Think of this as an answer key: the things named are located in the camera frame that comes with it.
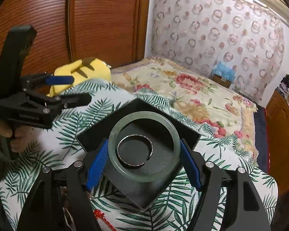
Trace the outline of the left hand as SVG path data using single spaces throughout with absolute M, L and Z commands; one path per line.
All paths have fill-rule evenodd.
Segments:
M 18 126 L 12 130 L 7 123 L 0 119 L 0 137 L 11 138 L 11 150 L 15 153 L 22 153 L 25 150 L 26 138 L 31 135 L 32 127 Z

